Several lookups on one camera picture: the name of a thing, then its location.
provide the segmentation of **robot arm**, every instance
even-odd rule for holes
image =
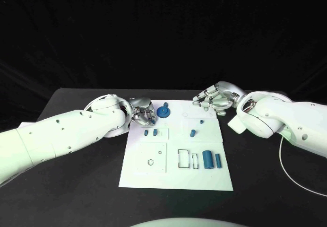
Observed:
[[[221,81],[195,98],[193,105],[212,107],[218,115],[237,108],[237,116],[228,123],[237,133],[247,129],[260,137],[270,138],[277,132],[290,143],[327,157],[327,106],[310,102],[293,102],[274,92],[250,94],[234,84]]]
[[[155,120],[149,98],[129,102],[107,95],[85,110],[74,110],[0,133],[0,186],[41,162],[75,152],[104,137],[129,132],[131,121],[152,126]]]

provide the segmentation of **white cable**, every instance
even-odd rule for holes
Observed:
[[[281,162],[281,145],[280,145],[280,162]],[[304,187],[293,180],[293,178],[290,177],[289,172],[287,172],[287,170],[286,170],[286,168],[284,168],[284,166],[283,166],[283,162],[281,162],[281,167],[283,167],[283,170],[284,170],[284,172],[286,172],[289,178],[291,179],[291,181],[293,181],[303,189],[306,189],[307,191],[313,192],[313,193],[317,194],[317,195],[322,195],[322,196],[326,196],[326,197],[327,197],[327,195],[325,195],[325,194],[322,194],[322,193],[317,193],[317,192],[312,191],[310,189],[304,188]]]
[[[91,101],[91,103],[87,105],[87,107],[84,108],[84,110],[88,110],[88,108],[90,108],[90,106],[93,105],[93,103],[95,102],[95,101],[98,101],[98,100],[101,100],[103,98],[106,98],[108,95],[104,95],[104,96],[100,96],[97,99],[94,99],[93,101]]]

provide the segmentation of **black tabletop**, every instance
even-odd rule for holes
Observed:
[[[192,100],[201,91],[59,89],[39,120],[84,109],[101,95]],[[119,188],[127,134],[39,164],[0,188],[2,227],[129,227],[162,218],[195,217],[251,227],[327,226],[327,198],[287,178],[278,160],[281,136],[263,139],[219,117],[234,192]],[[286,169],[310,189],[327,193],[327,159],[284,141]]]

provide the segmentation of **robotic hand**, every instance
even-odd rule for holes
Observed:
[[[247,94],[238,86],[224,81],[195,96],[193,105],[204,107],[205,111],[212,107],[222,116],[229,107],[237,108],[237,116],[228,123],[237,133],[248,129],[257,136],[270,138],[277,132],[294,146],[327,157],[326,105],[293,102],[274,92]]]
[[[126,101],[117,95],[106,95],[85,110],[74,110],[0,133],[0,187],[41,162],[75,152],[104,137],[129,132],[131,121],[155,125],[152,100]]]

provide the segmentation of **white board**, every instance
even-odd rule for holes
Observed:
[[[167,118],[157,118],[152,127],[134,122],[130,125],[120,187],[232,191],[224,139],[214,109],[205,112],[204,108],[192,105],[192,101],[153,100],[156,110],[165,102],[169,103],[172,112]],[[196,130],[195,137],[189,136],[192,129]],[[189,150],[189,168],[179,168],[178,150]],[[205,150],[211,150],[214,154],[214,169],[204,167]],[[192,154],[198,154],[199,169],[193,168]],[[222,168],[216,168],[215,154],[221,154]]]

